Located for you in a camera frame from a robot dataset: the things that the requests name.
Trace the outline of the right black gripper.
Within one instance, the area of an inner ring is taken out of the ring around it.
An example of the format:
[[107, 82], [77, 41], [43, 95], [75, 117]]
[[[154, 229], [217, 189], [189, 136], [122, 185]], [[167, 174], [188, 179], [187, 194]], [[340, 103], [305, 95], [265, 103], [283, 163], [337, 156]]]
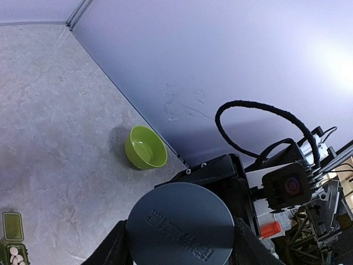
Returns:
[[253, 233], [260, 236], [255, 199], [239, 156], [227, 154], [216, 157], [180, 171], [171, 180], [155, 187], [176, 182], [196, 184], [215, 193], [225, 203], [233, 218], [243, 219]]

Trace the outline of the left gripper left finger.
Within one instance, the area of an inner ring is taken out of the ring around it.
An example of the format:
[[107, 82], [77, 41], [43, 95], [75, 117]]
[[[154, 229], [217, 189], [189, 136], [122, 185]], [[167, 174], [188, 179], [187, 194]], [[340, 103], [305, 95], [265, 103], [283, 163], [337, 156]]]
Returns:
[[126, 223], [126, 220], [119, 221], [82, 265], [132, 265]]

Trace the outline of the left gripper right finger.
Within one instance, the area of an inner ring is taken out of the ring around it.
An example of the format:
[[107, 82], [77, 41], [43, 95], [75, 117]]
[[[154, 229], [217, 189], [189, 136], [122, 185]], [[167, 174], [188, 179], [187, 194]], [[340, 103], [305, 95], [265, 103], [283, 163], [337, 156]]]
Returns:
[[234, 220], [234, 252], [239, 264], [281, 264], [241, 218]]

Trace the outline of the green weekly pill organizer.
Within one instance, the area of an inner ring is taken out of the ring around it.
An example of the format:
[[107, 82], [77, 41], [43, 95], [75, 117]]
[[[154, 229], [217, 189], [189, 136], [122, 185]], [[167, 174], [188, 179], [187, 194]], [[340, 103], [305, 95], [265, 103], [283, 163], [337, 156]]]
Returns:
[[12, 247], [22, 255], [24, 262], [30, 264], [28, 250], [23, 244], [24, 230], [23, 221], [20, 213], [5, 211], [1, 217], [1, 264], [12, 264], [10, 261]]

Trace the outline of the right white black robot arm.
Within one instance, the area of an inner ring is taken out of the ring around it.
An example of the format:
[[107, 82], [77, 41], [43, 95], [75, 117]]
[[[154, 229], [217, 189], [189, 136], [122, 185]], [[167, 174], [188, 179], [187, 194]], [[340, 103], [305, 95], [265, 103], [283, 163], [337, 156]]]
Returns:
[[[226, 134], [222, 113], [232, 107], [260, 109], [276, 114], [299, 128], [303, 139], [295, 142], [285, 138], [255, 154], [238, 146]], [[311, 202], [320, 192], [323, 178], [319, 143], [314, 133], [323, 136], [321, 129], [310, 131], [293, 114], [272, 105], [246, 100], [233, 100], [223, 104], [215, 115], [216, 126], [225, 141], [238, 152], [255, 158], [243, 167], [238, 155], [230, 153], [187, 168], [171, 179], [172, 183], [185, 182], [202, 186], [221, 198], [233, 218], [241, 218], [261, 236], [255, 201], [265, 200], [270, 212], [277, 213]]]

